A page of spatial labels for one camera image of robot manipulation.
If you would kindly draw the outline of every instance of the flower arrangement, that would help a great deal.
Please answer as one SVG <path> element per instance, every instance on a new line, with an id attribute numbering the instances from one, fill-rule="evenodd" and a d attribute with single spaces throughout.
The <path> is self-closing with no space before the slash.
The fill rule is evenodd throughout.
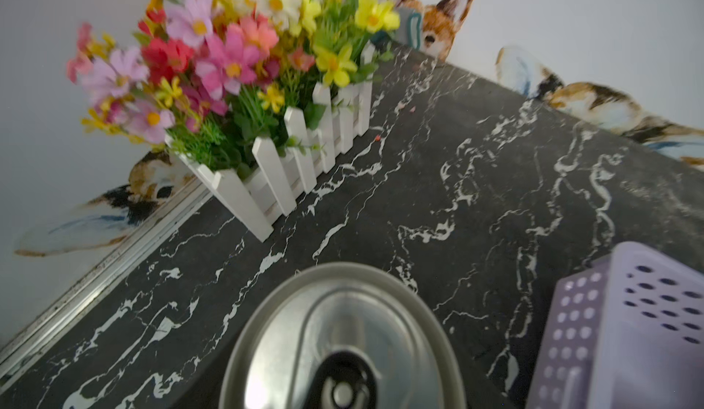
<path id="1" fill-rule="evenodd" d="M 370 37 L 397 29 L 399 16 L 388 0 L 150 0 L 137 27 L 137 44 L 124 48 L 88 24 L 78 31 L 66 73 L 89 95 L 86 131 L 244 178 L 257 136 L 280 155 L 305 147 L 288 137 L 287 107 L 301 108 L 314 129 L 324 111 L 312 102 L 318 82 L 334 96 L 391 58 L 387 50 L 360 63 Z"/>

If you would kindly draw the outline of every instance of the white fence picket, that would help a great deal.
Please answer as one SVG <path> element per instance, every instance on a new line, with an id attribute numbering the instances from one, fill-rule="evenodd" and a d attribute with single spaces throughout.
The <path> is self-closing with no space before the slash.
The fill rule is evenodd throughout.
<path id="1" fill-rule="evenodd" d="M 305 128 L 304 112 L 298 108 L 290 107 L 284 115 L 286 130 L 289 136 L 294 136 L 301 141 L 304 146 L 311 146 L 308 138 L 308 130 Z M 304 185 L 305 193 L 310 193 L 318 183 L 315 179 L 315 170 L 312 167 L 312 151 L 302 153 L 298 148 L 291 148 L 298 166 L 298 173 L 301 175 L 301 183 Z"/>
<path id="2" fill-rule="evenodd" d="M 252 154 L 255 160 L 257 160 L 257 164 L 264 174 L 264 177 L 266 177 L 269 187 L 281 207 L 282 213 L 288 216 L 289 213 L 293 212 L 296 208 L 296 199 L 294 198 L 293 192 L 291 192 L 289 180 L 286 178 L 284 167 L 281 164 L 281 158 L 276 151 L 273 140 L 257 137 L 257 139 L 254 140 Z"/>
<path id="3" fill-rule="evenodd" d="M 318 138 L 321 146 L 322 170 L 330 172 L 335 166 L 335 138 L 332 133 L 332 109 L 330 108 L 330 87 L 326 87 L 320 82 L 315 85 L 312 92 L 312 102 L 318 105 L 325 105 L 320 123 L 318 123 Z"/>
<path id="4" fill-rule="evenodd" d="M 374 56 L 374 45 L 367 42 L 362 51 L 362 65 L 372 62 Z M 357 132 L 363 135 L 369 129 L 369 118 L 372 112 L 372 76 L 368 80 L 359 84 L 359 111 L 357 114 Z"/>
<path id="5" fill-rule="evenodd" d="M 226 169 L 212 172 L 207 166 L 193 163 L 184 156 L 179 158 L 258 240 L 264 241 L 271 235 L 274 228 L 235 171 Z"/>
<path id="6" fill-rule="evenodd" d="M 348 85 L 337 92 L 334 104 L 337 106 L 337 118 L 340 121 L 340 151 L 346 153 L 352 148 L 354 132 L 354 114 L 352 110 L 357 107 L 358 87 Z"/>

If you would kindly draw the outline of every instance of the pink flower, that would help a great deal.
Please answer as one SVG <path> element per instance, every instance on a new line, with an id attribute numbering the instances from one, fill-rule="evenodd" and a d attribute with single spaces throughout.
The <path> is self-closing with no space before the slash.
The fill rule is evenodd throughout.
<path id="1" fill-rule="evenodd" d="M 76 48 L 78 51 L 86 51 L 90 43 L 90 31 L 93 30 L 91 24 L 84 22 L 78 27 L 78 39 L 76 40 Z"/>
<path id="2" fill-rule="evenodd" d="M 97 58 L 91 74 L 81 78 L 81 84 L 90 95 L 92 105 L 105 100 L 105 97 L 122 97 L 138 81 L 146 80 L 149 69 L 139 63 L 139 47 L 127 51 L 119 49 L 110 53 L 110 63 Z"/>
<path id="3" fill-rule="evenodd" d="M 298 47 L 295 52 L 289 54 L 289 62 L 295 70 L 308 71 L 315 64 L 315 56 L 305 54 L 303 47 Z"/>
<path id="4" fill-rule="evenodd" d="M 213 34 L 213 0 L 186 0 L 185 6 L 166 9 L 166 33 L 198 49 L 206 36 Z"/>
<path id="5" fill-rule="evenodd" d="M 269 24 L 269 19 L 264 15 L 259 15 L 255 21 L 252 17 L 243 17 L 238 25 L 230 25 L 235 31 L 241 32 L 247 42 L 259 47 L 262 51 L 262 58 L 269 56 L 269 50 L 279 41 L 276 30 Z"/>
<path id="6" fill-rule="evenodd" d="M 200 115 L 206 115 L 213 111 L 217 115 L 224 115 L 227 112 L 227 104 L 224 101 L 213 100 L 205 88 L 183 86 L 183 94 L 188 97 L 191 109 Z"/>
<path id="7" fill-rule="evenodd" d="M 259 49 L 245 45 L 241 32 L 229 28 L 225 43 L 216 34 L 208 36 L 207 41 L 210 57 L 196 63 L 196 74 L 214 100 L 223 98 L 223 88 L 239 94 L 242 84 L 256 80 L 252 66 L 259 61 Z"/>
<path id="8" fill-rule="evenodd" d="M 176 123 L 171 111 L 159 110 L 148 101 L 136 102 L 135 110 L 130 111 L 129 116 L 132 119 L 125 125 L 125 129 L 153 144 L 163 143 L 166 129 Z"/>
<path id="9" fill-rule="evenodd" d="M 257 85 L 261 88 L 266 88 L 279 76 L 279 70 L 281 70 L 281 62 L 278 58 L 271 57 L 266 61 L 257 64 Z"/>
<path id="10" fill-rule="evenodd" d="M 76 57 L 66 62 L 66 77 L 74 84 L 78 80 L 78 73 L 88 74 L 93 70 L 93 63 L 83 52 L 77 52 Z"/>

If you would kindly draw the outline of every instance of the metal edge trim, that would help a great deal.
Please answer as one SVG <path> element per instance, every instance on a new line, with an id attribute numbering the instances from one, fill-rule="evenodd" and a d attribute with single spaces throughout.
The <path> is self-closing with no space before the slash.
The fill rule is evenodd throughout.
<path id="1" fill-rule="evenodd" d="M 117 283 L 171 236 L 211 196 L 212 193 L 198 178 L 191 180 L 5 346 L 0 351 L 0 394 L 17 381 L 63 334 L 73 328 L 79 318 L 110 293 Z"/>

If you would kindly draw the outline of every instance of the white picket fence planter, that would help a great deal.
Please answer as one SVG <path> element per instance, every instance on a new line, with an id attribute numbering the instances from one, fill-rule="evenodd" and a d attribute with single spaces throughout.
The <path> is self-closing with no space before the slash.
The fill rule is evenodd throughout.
<path id="1" fill-rule="evenodd" d="M 374 46 L 367 44 L 362 62 L 371 62 L 373 53 Z M 232 169 L 213 172 L 185 156 L 180 159 L 242 224 L 264 241 L 274 231 L 271 224 L 282 214 L 291 213 L 296 208 L 296 198 L 303 192 L 311 192 L 318 183 L 318 175 L 329 172 L 335 166 L 335 157 L 349 151 L 355 136 L 369 129 L 371 79 L 370 76 L 362 84 L 339 90 L 332 102 L 338 108 L 337 114 L 333 114 L 331 107 L 330 88 L 317 84 L 313 102 L 326 105 L 327 109 L 315 131 L 305 127 L 303 111 L 286 110 L 284 121 L 289 136 L 300 139 L 305 146 L 319 144 L 322 152 L 303 154 L 297 148 L 289 148 L 286 157 L 281 158 L 271 139 L 258 137 L 252 153 L 259 167 L 244 181 Z"/>

